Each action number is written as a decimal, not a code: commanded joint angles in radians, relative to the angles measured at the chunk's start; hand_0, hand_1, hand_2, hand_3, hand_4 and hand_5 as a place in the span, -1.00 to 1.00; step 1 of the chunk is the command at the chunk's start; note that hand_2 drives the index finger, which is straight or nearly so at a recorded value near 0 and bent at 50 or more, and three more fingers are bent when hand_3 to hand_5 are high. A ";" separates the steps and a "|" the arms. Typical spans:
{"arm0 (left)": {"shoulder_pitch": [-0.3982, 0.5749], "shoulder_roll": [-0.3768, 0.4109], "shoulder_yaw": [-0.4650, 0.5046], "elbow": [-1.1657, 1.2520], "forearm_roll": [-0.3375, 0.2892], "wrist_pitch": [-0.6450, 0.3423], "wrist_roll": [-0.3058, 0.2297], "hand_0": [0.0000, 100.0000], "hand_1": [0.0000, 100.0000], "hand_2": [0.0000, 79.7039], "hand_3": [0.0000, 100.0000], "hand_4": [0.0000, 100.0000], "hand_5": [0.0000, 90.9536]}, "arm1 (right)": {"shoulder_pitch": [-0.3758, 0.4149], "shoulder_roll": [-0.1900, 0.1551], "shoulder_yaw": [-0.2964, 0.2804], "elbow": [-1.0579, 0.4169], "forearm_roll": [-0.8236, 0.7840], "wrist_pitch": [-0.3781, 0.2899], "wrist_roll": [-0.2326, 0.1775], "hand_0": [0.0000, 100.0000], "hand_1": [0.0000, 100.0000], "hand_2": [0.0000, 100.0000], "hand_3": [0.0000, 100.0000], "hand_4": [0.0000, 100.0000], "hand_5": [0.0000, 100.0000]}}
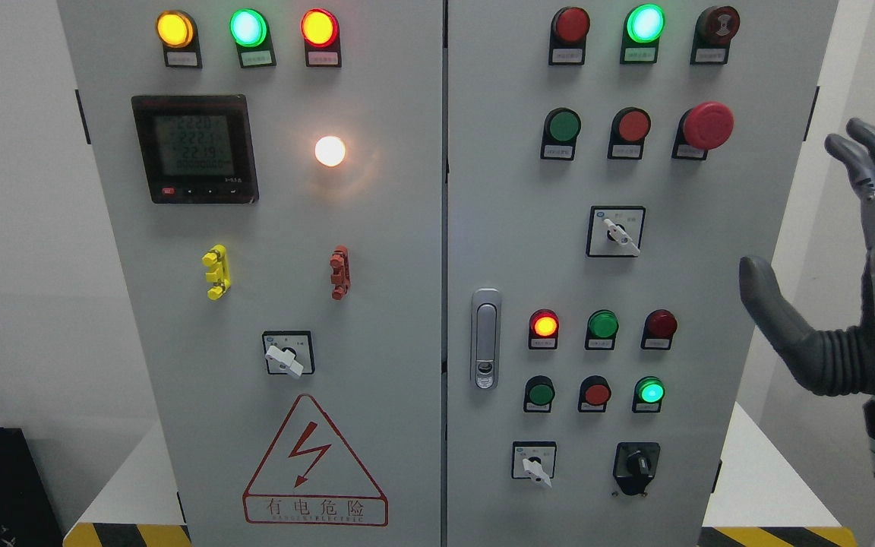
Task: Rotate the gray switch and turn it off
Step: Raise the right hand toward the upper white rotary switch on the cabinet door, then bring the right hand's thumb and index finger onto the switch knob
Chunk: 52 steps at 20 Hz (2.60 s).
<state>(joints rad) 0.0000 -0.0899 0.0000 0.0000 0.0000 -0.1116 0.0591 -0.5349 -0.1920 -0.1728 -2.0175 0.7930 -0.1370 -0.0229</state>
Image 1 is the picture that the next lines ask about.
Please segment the gray robotic right hand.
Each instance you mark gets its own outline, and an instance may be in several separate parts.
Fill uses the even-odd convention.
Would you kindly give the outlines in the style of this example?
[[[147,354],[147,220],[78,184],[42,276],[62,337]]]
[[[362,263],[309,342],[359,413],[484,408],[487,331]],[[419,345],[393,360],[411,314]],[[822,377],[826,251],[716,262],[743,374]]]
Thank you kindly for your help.
[[[741,301],[799,385],[820,396],[875,396],[875,127],[853,118],[847,134],[829,134],[824,148],[848,171],[860,201],[866,264],[861,281],[861,322],[817,331],[784,297],[767,260],[744,256]]]

